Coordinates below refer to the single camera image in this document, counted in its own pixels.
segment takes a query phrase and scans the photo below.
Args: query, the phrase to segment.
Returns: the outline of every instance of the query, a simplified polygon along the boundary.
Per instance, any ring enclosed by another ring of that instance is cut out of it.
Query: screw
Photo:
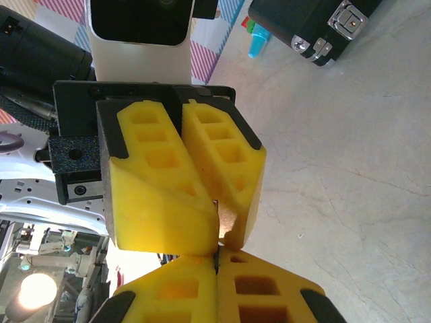
[[[82,151],[80,151],[79,149],[71,149],[69,150],[69,158],[72,160],[80,160],[82,157]]]
[[[294,47],[295,47],[295,50],[300,50],[300,49],[303,49],[304,48],[304,42],[296,42],[295,44],[294,44]]]
[[[78,185],[75,187],[74,191],[76,195],[84,195],[85,193],[87,193],[87,188],[83,185]]]
[[[96,96],[96,97],[98,97],[98,96],[100,96],[100,94],[102,93],[102,91],[100,90],[100,88],[99,87],[97,87],[97,86],[92,86],[91,88],[90,88],[90,95],[91,96]]]

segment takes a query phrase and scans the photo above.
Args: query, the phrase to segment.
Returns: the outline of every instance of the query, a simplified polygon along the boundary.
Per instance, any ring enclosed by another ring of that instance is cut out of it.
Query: yellow foam gripper pad
[[[220,251],[219,323],[317,323],[304,290],[325,295],[315,283],[246,252]]]
[[[180,257],[115,291],[135,293],[123,323],[216,323],[212,258]]]
[[[194,100],[183,105],[182,138],[209,196],[218,202],[220,241],[240,250],[256,221],[265,148],[251,147],[228,113]]]
[[[117,118],[128,153],[126,158],[110,156],[107,166],[117,246],[213,254],[218,246],[216,207],[163,105],[136,102]]]

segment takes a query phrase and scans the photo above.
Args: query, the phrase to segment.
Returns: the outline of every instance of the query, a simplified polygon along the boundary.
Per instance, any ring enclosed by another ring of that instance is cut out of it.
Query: camera
[[[91,0],[91,29],[103,40],[178,46],[187,37],[193,0]]]
[[[59,79],[95,79],[90,53],[2,5],[0,48],[0,87],[32,102],[53,105]]]

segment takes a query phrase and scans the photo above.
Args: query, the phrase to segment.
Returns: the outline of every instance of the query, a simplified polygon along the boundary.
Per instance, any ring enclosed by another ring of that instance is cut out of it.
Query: black case
[[[248,15],[318,66],[336,61],[382,0],[253,0]]]

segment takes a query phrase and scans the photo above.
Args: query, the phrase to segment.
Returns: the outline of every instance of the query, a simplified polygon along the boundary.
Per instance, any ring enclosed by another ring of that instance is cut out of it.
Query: concrete floor
[[[268,150],[245,250],[321,285],[349,323],[431,317],[431,4],[384,0],[332,67],[240,26],[211,84]]]

